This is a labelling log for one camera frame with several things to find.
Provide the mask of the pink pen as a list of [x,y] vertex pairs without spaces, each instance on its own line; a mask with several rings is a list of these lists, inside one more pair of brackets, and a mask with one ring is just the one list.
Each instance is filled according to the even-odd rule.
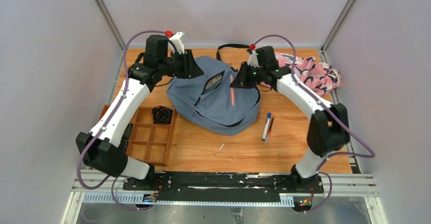
[[[234,81],[233,75],[230,75],[230,83]],[[230,94],[231,94],[231,105],[235,105],[235,91],[232,86],[230,86]]]

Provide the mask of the blue student backpack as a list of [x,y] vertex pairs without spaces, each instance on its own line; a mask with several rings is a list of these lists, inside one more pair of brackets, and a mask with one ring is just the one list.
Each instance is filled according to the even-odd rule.
[[[188,121],[220,135],[234,136],[252,125],[259,114],[260,92],[257,88],[235,88],[235,105],[231,105],[230,75],[237,71],[229,64],[209,56],[195,58],[204,72],[193,79],[174,77],[167,96],[176,112]],[[223,78],[209,89],[207,82],[214,76]]]

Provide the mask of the blue cap marker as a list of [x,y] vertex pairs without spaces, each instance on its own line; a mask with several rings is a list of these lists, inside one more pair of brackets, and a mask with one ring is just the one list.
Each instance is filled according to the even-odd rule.
[[264,130],[263,130],[263,134],[262,134],[262,141],[266,140],[266,136],[268,133],[268,129],[269,129],[269,125],[270,125],[270,121],[272,118],[272,114],[270,112],[267,113],[267,118],[266,118],[266,122],[265,122],[265,126],[264,126]]

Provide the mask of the beige snap wallet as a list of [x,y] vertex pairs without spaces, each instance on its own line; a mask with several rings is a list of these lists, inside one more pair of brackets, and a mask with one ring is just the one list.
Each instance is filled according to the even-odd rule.
[[206,86],[205,86],[205,89],[209,89],[209,88],[210,88],[210,87],[212,87],[214,84],[216,84],[218,81],[220,81],[222,78],[223,78],[223,75],[222,75],[222,74],[218,74],[218,75],[214,76],[213,78],[211,78],[211,79],[207,82],[207,84],[206,84]]

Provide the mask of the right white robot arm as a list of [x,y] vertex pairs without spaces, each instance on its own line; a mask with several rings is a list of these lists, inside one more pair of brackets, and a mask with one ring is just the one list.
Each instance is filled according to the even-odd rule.
[[248,61],[241,63],[230,86],[251,89],[265,83],[292,101],[310,121],[306,153],[292,167],[290,178],[292,189],[303,192],[309,188],[310,178],[318,174],[323,160],[350,141],[347,109],[318,96],[298,78],[292,67],[280,67],[271,46],[256,48],[251,44],[248,53]]

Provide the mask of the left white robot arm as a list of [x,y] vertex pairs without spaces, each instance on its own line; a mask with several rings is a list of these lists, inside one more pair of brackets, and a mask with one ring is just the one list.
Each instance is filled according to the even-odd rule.
[[119,145],[135,112],[164,76],[192,79],[203,75],[192,51],[184,47],[186,36],[181,31],[151,32],[145,51],[127,67],[120,92],[108,110],[88,133],[78,134],[82,163],[108,176],[135,178],[143,190],[154,187],[151,165],[126,155]]

